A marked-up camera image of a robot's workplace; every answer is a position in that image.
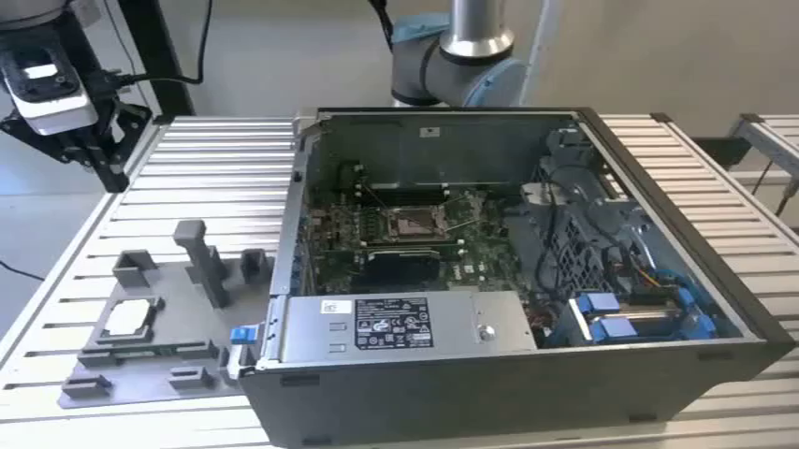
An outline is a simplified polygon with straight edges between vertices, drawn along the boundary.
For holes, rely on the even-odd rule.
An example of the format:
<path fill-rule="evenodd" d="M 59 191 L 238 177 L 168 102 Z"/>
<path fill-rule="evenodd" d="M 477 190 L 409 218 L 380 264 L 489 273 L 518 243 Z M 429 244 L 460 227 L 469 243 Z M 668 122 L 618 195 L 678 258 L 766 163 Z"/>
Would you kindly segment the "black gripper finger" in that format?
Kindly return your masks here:
<path fill-rule="evenodd" d="M 152 118 L 148 107 L 97 104 L 98 121 L 90 128 L 90 166 L 107 193 L 127 188 L 123 167 Z"/>
<path fill-rule="evenodd" d="M 33 131 L 19 115 L 9 115 L 1 120 L 1 131 L 55 162 L 87 164 L 86 151 L 75 131 L 42 136 Z"/>

